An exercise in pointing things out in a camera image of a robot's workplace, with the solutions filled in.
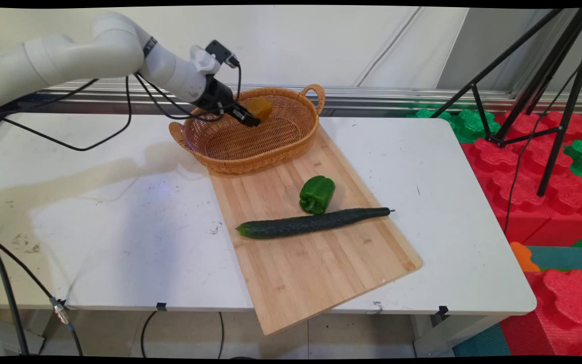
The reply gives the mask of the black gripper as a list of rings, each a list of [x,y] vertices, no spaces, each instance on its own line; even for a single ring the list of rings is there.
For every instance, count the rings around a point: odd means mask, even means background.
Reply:
[[[205,76],[205,81],[206,86],[202,95],[196,101],[197,108],[215,116],[228,114],[248,127],[259,126],[261,119],[256,117],[246,106],[235,101],[229,87],[216,80],[213,75]]]

